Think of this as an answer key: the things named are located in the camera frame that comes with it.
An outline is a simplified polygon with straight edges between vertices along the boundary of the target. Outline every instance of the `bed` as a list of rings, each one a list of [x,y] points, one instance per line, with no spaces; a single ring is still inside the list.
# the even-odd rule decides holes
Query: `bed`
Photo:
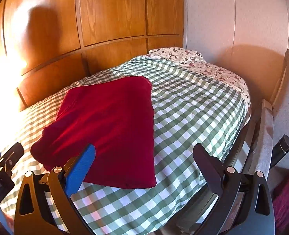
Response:
[[[96,234],[147,234],[159,229],[178,212],[205,184],[192,157],[194,145],[202,143],[211,155],[224,160],[246,122],[249,107],[241,92],[221,79],[220,74],[226,70],[220,73],[219,67],[211,69],[212,65],[201,55],[184,64],[171,61],[174,56],[165,57],[158,51],[137,56],[74,82],[22,111],[21,128],[4,149],[14,142],[24,147],[24,155],[13,169],[15,187],[0,205],[3,211],[14,216],[20,182],[26,171],[46,172],[31,156],[30,148],[40,138],[42,129],[55,120],[69,89],[141,75],[153,85],[157,185],[150,189],[124,190],[83,183],[71,199]],[[213,70],[213,76],[207,74]],[[47,201],[58,227],[66,230],[50,194]]]

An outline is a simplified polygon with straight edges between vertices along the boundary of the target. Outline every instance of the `purple fabric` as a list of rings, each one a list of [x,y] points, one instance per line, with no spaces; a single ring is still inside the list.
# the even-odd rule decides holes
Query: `purple fabric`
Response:
[[[289,176],[273,192],[276,234],[281,234],[289,223]]]

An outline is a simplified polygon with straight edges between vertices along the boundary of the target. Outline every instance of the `floral pillow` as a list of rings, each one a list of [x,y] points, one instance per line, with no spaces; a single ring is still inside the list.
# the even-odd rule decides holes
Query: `floral pillow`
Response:
[[[155,58],[164,58],[172,62],[184,64],[188,62],[206,63],[202,54],[184,48],[157,48],[149,51],[149,56]]]

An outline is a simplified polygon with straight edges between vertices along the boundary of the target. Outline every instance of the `blue gripper pad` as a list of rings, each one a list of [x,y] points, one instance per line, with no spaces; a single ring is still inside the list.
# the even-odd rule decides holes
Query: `blue gripper pad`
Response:
[[[71,197],[72,194],[78,192],[78,189],[87,175],[87,172],[89,171],[95,157],[95,147],[93,145],[89,145],[86,150],[81,153],[81,156],[76,158],[66,177],[64,191],[68,197]]]

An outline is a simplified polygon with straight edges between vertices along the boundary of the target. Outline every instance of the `pillow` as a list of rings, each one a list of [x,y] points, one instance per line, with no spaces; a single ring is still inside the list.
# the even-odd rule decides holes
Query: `pillow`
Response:
[[[199,62],[206,64],[202,54],[184,48],[157,48],[149,51],[149,56],[158,56],[176,63]]]
[[[50,171],[93,144],[96,158],[84,182],[154,187],[151,89],[142,76],[70,89],[31,154]]]

